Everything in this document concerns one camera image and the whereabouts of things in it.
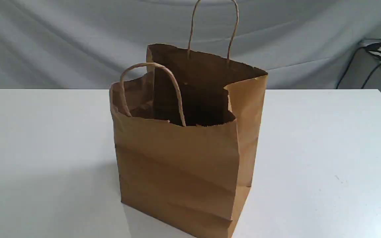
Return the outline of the white draped backdrop cloth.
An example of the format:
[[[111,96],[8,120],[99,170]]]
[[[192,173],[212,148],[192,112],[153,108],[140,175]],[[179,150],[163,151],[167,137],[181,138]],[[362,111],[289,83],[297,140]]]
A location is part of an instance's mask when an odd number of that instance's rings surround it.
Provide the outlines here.
[[[0,88],[105,89],[147,45],[186,48],[195,0],[0,0]],[[269,88],[331,88],[381,0],[239,0],[231,59]]]

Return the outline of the brown paper bag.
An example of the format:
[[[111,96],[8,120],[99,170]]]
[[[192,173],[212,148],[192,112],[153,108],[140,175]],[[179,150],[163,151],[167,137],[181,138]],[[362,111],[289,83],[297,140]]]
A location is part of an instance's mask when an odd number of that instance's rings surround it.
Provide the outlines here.
[[[268,73],[147,47],[110,87],[121,202],[197,238],[231,238],[252,187]]]

